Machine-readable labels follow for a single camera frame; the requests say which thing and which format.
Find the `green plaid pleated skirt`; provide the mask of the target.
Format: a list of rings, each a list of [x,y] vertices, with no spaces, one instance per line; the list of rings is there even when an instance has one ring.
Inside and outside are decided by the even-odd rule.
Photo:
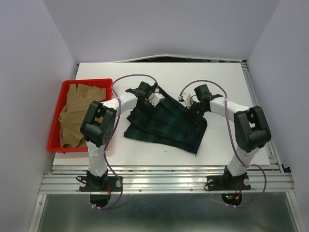
[[[163,144],[176,147],[192,154],[197,154],[206,128],[205,118],[192,121],[185,112],[185,107],[159,89],[165,99],[145,119],[131,111],[127,120],[129,127],[124,137],[137,141]]]

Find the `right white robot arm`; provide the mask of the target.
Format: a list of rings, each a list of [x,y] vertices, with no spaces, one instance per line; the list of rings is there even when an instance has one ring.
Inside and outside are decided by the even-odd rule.
[[[226,92],[213,95],[206,84],[196,87],[194,91],[197,101],[184,91],[179,95],[179,101],[186,105],[186,112],[194,121],[202,118],[206,112],[225,117],[234,152],[222,175],[208,176],[205,190],[250,190],[247,170],[259,149],[271,140],[263,109],[229,101]]]

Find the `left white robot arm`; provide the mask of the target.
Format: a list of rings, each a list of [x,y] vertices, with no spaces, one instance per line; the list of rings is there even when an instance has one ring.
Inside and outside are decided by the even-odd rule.
[[[123,94],[115,96],[109,101],[91,102],[80,128],[89,157],[86,178],[80,182],[96,190],[103,190],[108,186],[108,165],[104,154],[119,123],[120,115],[132,109],[145,114],[164,99],[157,84],[151,86],[146,82],[141,82],[137,88],[129,88]]]

